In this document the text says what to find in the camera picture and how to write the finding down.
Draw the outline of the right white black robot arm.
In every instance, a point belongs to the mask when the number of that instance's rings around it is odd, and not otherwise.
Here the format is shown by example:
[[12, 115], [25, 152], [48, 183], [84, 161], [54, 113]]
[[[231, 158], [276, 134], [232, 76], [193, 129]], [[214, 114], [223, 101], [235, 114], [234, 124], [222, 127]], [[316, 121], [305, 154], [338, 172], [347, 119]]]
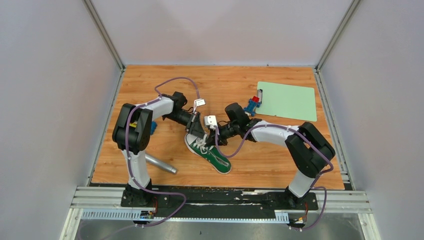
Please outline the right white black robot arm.
[[249, 117], [238, 103], [225, 108], [229, 122], [220, 125], [214, 115], [204, 117], [209, 129], [206, 145], [226, 146], [228, 139], [240, 136], [241, 141], [270, 143], [288, 149], [297, 172], [286, 187], [280, 201], [298, 209], [321, 175], [333, 170], [331, 160], [336, 156], [333, 146], [311, 123], [287, 126]]

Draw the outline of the white shoelace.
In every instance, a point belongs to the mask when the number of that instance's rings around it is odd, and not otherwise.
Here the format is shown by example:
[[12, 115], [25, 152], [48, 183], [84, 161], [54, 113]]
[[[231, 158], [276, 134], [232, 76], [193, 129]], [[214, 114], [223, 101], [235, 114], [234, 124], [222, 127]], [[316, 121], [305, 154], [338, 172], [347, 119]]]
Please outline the white shoelace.
[[208, 135], [205, 134], [203, 137], [198, 137], [194, 142], [194, 147], [199, 149], [201, 154], [208, 154], [213, 148], [212, 146], [206, 146], [206, 140]]

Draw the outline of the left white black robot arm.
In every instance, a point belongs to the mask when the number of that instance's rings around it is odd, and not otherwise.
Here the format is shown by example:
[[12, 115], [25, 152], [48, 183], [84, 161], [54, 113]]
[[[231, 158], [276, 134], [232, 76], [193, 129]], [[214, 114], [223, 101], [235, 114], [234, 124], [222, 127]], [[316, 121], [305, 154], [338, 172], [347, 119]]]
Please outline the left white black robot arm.
[[112, 140], [125, 157], [129, 174], [121, 206], [146, 207], [155, 196], [146, 160], [146, 148], [150, 142], [154, 120], [172, 120], [183, 125], [188, 134], [199, 138], [207, 135], [202, 127], [200, 114], [183, 109], [187, 102], [184, 94], [176, 91], [173, 95], [163, 94], [143, 104], [125, 103], [121, 107], [112, 133]]

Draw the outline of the green canvas sneaker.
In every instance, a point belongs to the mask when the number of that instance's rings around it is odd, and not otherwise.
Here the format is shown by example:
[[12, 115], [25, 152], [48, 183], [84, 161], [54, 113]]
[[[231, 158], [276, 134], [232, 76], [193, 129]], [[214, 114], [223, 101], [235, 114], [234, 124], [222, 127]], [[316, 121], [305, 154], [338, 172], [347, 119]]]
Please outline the green canvas sneaker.
[[198, 137], [192, 134], [187, 133], [184, 136], [184, 142], [187, 148], [195, 155], [205, 159], [212, 167], [220, 174], [228, 174], [232, 165], [230, 161], [221, 155], [215, 146], [212, 146], [212, 149], [207, 154], [200, 153], [198, 148], [195, 148], [195, 141]]

